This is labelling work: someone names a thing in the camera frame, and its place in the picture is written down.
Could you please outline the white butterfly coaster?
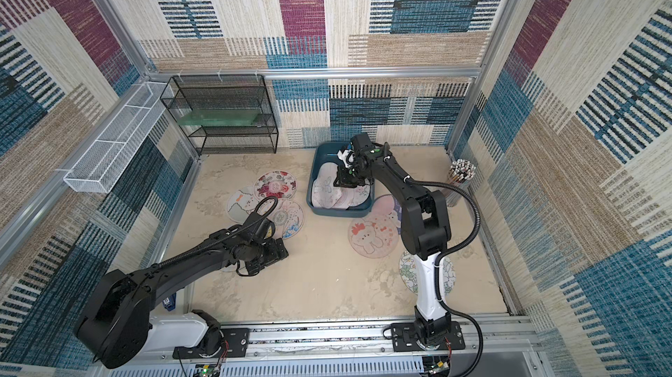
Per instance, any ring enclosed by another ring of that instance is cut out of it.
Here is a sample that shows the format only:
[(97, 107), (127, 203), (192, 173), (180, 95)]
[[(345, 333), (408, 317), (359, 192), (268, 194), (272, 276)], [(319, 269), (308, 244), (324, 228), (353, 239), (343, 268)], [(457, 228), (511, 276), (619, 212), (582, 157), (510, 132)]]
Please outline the white butterfly coaster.
[(314, 207), (335, 210), (345, 210), (349, 207), (352, 194), (348, 189), (334, 185), (337, 178), (336, 163), (323, 163), (320, 166), (311, 190), (311, 203)]

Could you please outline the pink kitty ring coaster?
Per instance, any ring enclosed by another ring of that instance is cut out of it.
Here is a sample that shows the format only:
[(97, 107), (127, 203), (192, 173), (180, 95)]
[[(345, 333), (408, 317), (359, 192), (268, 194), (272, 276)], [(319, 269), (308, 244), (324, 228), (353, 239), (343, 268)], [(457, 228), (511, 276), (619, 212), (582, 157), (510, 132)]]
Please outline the pink kitty ring coaster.
[(333, 209), (346, 210), (357, 207), (369, 199), (370, 186), (357, 186), (355, 188), (342, 188), (341, 196), (332, 206)]

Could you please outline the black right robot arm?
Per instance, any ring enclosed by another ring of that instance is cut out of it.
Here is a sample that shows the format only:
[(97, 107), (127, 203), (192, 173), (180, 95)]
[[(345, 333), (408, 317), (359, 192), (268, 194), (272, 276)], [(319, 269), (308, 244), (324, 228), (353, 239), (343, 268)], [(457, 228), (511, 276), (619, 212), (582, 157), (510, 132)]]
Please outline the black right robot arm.
[[(476, 354), (460, 376), (471, 375), (479, 366), (484, 351), (484, 334), (476, 319), (448, 306), (445, 299), (442, 261), (468, 247), (481, 229), (481, 211), (466, 191), (453, 184), (416, 180), (397, 163), (388, 144), (372, 142), (360, 133), (337, 153), (338, 173), (334, 184), (355, 188), (375, 181), (383, 184), (401, 206), (401, 239), (414, 256), (418, 277), (418, 299), (413, 329), (422, 349), (439, 347), (453, 330), (453, 317), (470, 322), (477, 333)], [(462, 242), (450, 246), (452, 229), (446, 189), (460, 195), (471, 208), (474, 225)]]

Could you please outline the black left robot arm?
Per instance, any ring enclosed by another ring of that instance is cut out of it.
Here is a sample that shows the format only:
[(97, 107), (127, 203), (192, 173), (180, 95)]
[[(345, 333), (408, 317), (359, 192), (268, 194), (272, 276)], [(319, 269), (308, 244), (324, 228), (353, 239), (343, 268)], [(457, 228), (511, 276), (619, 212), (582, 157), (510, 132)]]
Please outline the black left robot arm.
[(241, 224), (222, 228), (200, 244), (148, 268), (104, 275), (82, 309), (73, 334), (108, 369), (120, 368), (140, 352), (173, 350), (222, 361), (229, 342), (220, 322), (203, 310), (159, 317), (154, 310), (201, 277), (234, 267), (239, 277), (255, 277), (289, 255), (274, 238), (275, 196), (261, 200)]

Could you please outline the teal plastic storage box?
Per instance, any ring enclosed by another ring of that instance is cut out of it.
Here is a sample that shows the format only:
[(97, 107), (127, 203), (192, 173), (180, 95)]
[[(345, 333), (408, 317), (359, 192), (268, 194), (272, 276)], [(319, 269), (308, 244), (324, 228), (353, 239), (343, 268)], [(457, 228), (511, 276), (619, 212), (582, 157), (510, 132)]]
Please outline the teal plastic storage box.
[(318, 176), (320, 166), (323, 165), (323, 163), (336, 163), (337, 165), (340, 162), (339, 158), (337, 157), (337, 154), (342, 147), (347, 145), (348, 142), (332, 141), (320, 144), (318, 148), (315, 149), (313, 166), (311, 167), (311, 173), (308, 182), (306, 202), (308, 204), (308, 207), (310, 207), (311, 210), (316, 215), (336, 217), (336, 218), (362, 218), (365, 215), (369, 214), (372, 210), (375, 201), (375, 195), (374, 195), (375, 192), (372, 186), (370, 186), (370, 195), (369, 199), (366, 202), (362, 203), (361, 205), (357, 205), (357, 207), (350, 207), (346, 210), (317, 208), (314, 207), (313, 203), (311, 202), (313, 181)]

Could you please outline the purple space bunny coaster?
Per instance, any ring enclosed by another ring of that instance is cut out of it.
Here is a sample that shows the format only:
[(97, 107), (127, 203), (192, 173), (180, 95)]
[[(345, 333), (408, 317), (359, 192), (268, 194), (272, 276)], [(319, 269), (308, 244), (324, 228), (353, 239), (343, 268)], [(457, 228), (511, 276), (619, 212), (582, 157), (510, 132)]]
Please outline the purple space bunny coaster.
[(371, 212), (387, 218), (397, 227), (397, 232), (401, 233), (402, 207), (391, 194), (377, 198)]

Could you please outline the white colourful doodle coaster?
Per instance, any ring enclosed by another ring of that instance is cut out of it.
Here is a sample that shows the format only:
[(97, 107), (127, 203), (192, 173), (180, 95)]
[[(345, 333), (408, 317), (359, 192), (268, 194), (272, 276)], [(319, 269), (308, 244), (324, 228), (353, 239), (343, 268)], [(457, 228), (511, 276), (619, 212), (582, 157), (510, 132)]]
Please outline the white colourful doodle coaster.
[(284, 240), (297, 235), (305, 220), (303, 209), (293, 200), (280, 201), (278, 207), (269, 217), (276, 227), (274, 237)]

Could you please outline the white cat coaster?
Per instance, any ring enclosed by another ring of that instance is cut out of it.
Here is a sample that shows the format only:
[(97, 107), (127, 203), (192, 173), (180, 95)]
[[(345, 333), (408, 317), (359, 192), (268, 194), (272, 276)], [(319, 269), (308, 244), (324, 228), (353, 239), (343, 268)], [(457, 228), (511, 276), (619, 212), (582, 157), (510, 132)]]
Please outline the white cat coaster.
[(227, 201), (226, 211), (234, 223), (243, 224), (248, 216), (255, 211), (258, 202), (259, 199), (254, 193), (253, 186), (246, 186), (231, 194)]

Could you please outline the pink bear bow coaster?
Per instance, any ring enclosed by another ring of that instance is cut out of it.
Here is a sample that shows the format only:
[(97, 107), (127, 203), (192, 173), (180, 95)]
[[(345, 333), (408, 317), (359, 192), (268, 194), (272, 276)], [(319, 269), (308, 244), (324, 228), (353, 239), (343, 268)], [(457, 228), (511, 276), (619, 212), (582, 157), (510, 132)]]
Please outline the pink bear bow coaster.
[(388, 216), (369, 214), (351, 222), (348, 226), (348, 241), (361, 256), (380, 259), (395, 250), (400, 235), (395, 222)]

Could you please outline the red rose floral coaster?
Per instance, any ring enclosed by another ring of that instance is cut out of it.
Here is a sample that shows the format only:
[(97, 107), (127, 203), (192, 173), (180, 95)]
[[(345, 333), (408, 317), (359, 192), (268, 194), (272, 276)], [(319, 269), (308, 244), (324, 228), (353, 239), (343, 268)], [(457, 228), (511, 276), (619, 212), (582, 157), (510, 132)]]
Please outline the red rose floral coaster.
[(259, 200), (271, 196), (290, 200), (295, 195), (297, 186), (297, 179), (290, 172), (273, 170), (257, 179), (253, 185), (253, 195)]

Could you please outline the clear cup of pencils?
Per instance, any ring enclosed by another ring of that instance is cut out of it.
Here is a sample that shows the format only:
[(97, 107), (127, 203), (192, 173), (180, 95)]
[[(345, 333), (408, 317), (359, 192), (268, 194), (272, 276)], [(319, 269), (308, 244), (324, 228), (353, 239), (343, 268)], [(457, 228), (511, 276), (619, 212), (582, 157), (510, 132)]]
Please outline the clear cup of pencils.
[[(458, 187), (462, 190), (467, 189), (469, 183), (474, 178), (476, 173), (476, 165), (471, 161), (465, 159), (457, 159), (451, 163), (448, 174), (448, 184)], [(446, 198), (446, 205), (448, 207), (456, 207), (462, 196), (455, 191), (443, 189), (441, 193)]]

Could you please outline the white green floral coaster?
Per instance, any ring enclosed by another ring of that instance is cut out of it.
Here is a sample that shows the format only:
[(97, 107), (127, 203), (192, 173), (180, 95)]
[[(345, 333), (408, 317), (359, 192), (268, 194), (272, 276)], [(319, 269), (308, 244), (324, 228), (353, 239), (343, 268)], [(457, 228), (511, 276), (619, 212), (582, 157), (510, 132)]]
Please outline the white green floral coaster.
[[(444, 285), (442, 294), (444, 296), (447, 296), (453, 290), (456, 284), (457, 277), (453, 268), (453, 263), (450, 261), (449, 258), (444, 258), (444, 260), (441, 261), (441, 265), (443, 270), (442, 277)], [(402, 281), (404, 282), (406, 287), (412, 293), (418, 294), (418, 275), (416, 272), (416, 264), (414, 256), (412, 256), (407, 251), (403, 252), (399, 260), (399, 272)]]

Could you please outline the green board on shelf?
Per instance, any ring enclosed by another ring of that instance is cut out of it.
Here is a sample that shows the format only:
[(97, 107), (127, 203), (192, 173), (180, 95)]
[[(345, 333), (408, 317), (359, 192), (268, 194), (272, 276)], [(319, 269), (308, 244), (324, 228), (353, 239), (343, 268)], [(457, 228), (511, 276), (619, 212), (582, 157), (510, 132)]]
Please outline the green board on shelf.
[(245, 127), (252, 125), (261, 112), (256, 109), (194, 110), (178, 118), (181, 126)]

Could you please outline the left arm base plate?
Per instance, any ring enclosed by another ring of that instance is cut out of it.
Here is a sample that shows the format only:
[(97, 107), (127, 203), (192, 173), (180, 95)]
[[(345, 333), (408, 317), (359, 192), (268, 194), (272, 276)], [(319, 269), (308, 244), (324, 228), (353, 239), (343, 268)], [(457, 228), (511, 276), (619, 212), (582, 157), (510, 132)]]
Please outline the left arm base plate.
[(173, 359), (243, 358), (248, 349), (250, 328), (224, 328), (208, 331), (196, 347), (176, 347)]

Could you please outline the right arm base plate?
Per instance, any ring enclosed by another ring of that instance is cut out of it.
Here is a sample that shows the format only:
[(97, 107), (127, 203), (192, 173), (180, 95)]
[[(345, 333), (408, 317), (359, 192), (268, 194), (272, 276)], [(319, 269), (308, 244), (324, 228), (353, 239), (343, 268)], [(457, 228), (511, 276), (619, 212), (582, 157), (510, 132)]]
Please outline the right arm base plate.
[(431, 335), (425, 334), (413, 322), (393, 323), (383, 331), (383, 336), (392, 342), (395, 352), (460, 351), (467, 347), (457, 321), (453, 321), (449, 328)]

